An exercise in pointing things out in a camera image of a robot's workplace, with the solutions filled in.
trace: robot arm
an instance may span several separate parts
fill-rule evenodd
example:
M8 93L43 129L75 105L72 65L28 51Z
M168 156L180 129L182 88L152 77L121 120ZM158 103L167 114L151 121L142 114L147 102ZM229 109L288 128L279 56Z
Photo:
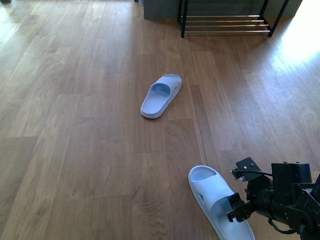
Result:
M282 234L298 233L301 240L320 239L320 175L312 183L309 164L272 163L272 174L262 172L249 157L236 166L230 172L235 179L248 181L248 202L238 193L228 198L233 209L227 213L230 222L234 218L242 222L256 212L269 218L269 224ZM290 230L281 231L273 220L288 225Z

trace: metal shoe rack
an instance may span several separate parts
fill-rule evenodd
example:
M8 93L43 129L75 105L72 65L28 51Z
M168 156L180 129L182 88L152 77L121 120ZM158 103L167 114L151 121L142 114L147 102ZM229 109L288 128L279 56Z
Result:
M188 16L189 0L179 1L177 21L180 24L181 38L192 34L231 34L231 33L267 33L271 37L279 23L289 0L284 0L280 12L271 26L264 17L269 0L264 0L259 15L237 16Z

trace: light blue slipper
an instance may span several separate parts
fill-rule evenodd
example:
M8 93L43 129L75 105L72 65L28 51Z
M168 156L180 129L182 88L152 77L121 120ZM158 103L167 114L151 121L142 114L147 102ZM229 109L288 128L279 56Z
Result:
M159 78L149 88L141 106L141 115L148 119L160 117L178 94L181 85L182 79L177 74L167 74Z
M232 207L228 197L234 192L217 171L208 166L195 166L188 179L195 199L220 240L255 240L247 220L229 222L227 213Z

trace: slipper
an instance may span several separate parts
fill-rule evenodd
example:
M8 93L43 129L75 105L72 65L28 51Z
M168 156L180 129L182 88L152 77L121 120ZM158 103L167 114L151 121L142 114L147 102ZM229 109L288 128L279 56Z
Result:
M167 74L151 85L141 106L141 115L148 119L156 119L166 110L175 98L182 85L177 74Z
M195 166L188 179L195 199L220 240L255 239L247 220L229 222L227 213L232 207L228 196L234 192L217 171L208 166Z

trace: wooden floor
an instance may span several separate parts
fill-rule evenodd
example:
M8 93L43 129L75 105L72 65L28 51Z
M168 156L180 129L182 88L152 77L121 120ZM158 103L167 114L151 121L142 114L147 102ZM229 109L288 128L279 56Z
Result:
M229 170L246 157L267 172L309 163L315 181L316 22L299 11L272 38L182 39L133 0L1 4L0 239L218 240L192 167L216 169L243 199ZM169 73L179 94L143 118L149 86ZM299 239L255 213L249 223L257 240Z

